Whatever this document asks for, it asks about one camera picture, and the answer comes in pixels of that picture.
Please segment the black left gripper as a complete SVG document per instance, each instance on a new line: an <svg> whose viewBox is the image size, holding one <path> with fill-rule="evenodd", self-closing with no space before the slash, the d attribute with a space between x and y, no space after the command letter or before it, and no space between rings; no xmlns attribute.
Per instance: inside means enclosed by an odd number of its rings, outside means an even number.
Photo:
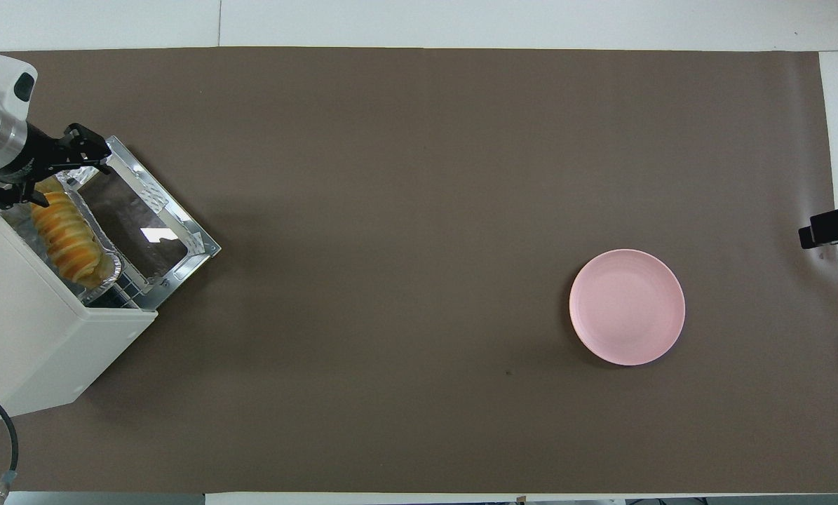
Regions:
<svg viewBox="0 0 838 505"><path fill-rule="evenodd" d="M0 182L0 210L11 210L16 205L31 203L48 207L43 193L35 183L49 178L58 170L94 168L111 175L108 160L113 151L99 134L80 123L69 124L64 135L56 140L34 125L26 125L24 146L19 154L3 168Z"/></svg>

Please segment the striped orange bread roll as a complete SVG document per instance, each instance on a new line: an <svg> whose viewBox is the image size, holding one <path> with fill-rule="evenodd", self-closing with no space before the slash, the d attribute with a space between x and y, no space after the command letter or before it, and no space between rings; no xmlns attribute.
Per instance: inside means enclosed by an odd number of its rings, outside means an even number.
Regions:
<svg viewBox="0 0 838 505"><path fill-rule="evenodd" d="M89 290L108 277L107 253L72 199L65 192L44 193L48 205L34 205L31 217L35 230L46 247L48 259L66 281Z"/></svg>

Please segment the aluminium foil tray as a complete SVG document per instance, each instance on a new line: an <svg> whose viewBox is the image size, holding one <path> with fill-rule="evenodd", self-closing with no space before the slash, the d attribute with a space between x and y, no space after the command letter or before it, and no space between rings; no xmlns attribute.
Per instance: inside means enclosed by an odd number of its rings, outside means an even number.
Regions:
<svg viewBox="0 0 838 505"><path fill-rule="evenodd" d="M43 182L38 182L35 184L35 189L40 191L41 193L47 193L52 191L61 191L65 192L69 195L70 199L73 201L73 204L79 209L80 213L83 215L86 221L88 221L89 226L91 226L92 230L94 231L95 239L101 244L104 251L107 253L107 267L103 268L102 271L108 274L108 277L104 280L106 281L108 278L116 278L117 272L120 268L119 259L116 256L116 253L111 249L110 246L107 245L107 240L101 238L98 234L100 230L95 223L94 217L91 217L90 212L86 210L86 206L83 204L81 197L75 192L70 191L63 185L62 181L57 179L56 177L50 177ZM48 259L46 254L46 247L43 244L43 241L40 239L37 230L35 230L33 225L33 220L31 217L31 210L34 204L31 203L23 203L16 205L11 210L1 210L0 216L3 220L8 223L8 225L15 231L15 233L20 236L21 239L25 241L25 243L33 250L33 253L37 255L41 260L46 263L51 271L56 273L59 277L57 268L51 263ZM73 287L74 290L88 290L88 288L83 287L82 285L78 285L72 283L70 281L66 281L60 277L62 281L70 287Z"/></svg>

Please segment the glass oven door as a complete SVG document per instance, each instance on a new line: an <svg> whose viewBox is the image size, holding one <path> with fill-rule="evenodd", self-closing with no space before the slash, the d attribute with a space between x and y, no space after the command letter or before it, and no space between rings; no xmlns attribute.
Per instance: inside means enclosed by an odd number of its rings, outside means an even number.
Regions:
<svg viewBox="0 0 838 505"><path fill-rule="evenodd" d="M221 247L117 137L107 144L111 175L82 168L57 179L94 217L119 259L117 275L133 276L158 310Z"/></svg>

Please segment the cream toaster oven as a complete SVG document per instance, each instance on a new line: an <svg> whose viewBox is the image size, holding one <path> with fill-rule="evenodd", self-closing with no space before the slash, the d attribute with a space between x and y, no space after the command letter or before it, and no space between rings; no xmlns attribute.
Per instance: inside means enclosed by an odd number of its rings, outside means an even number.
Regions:
<svg viewBox="0 0 838 505"><path fill-rule="evenodd" d="M123 294L92 304L59 275L27 206L0 211L0 404L11 416L69 405L158 317Z"/></svg>

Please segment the pink round plate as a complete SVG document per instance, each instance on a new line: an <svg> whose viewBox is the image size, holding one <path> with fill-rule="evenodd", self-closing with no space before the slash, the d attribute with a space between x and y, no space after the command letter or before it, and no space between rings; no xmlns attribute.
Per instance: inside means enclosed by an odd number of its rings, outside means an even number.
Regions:
<svg viewBox="0 0 838 505"><path fill-rule="evenodd" d="M645 365L672 349L686 320L682 286L656 256L607 250L579 269L567 298L582 345L614 365Z"/></svg>

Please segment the brown table mat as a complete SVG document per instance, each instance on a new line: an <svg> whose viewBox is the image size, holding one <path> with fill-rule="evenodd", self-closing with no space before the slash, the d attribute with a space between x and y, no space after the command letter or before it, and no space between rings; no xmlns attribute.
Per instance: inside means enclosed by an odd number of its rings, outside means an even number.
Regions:
<svg viewBox="0 0 838 505"><path fill-rule="evenodd" d="M813 53L17 52L30 118L117 135L221 246L71 405L22 491L838 492L838 260ZM672 271L614 365L572 282Z"/></svg>

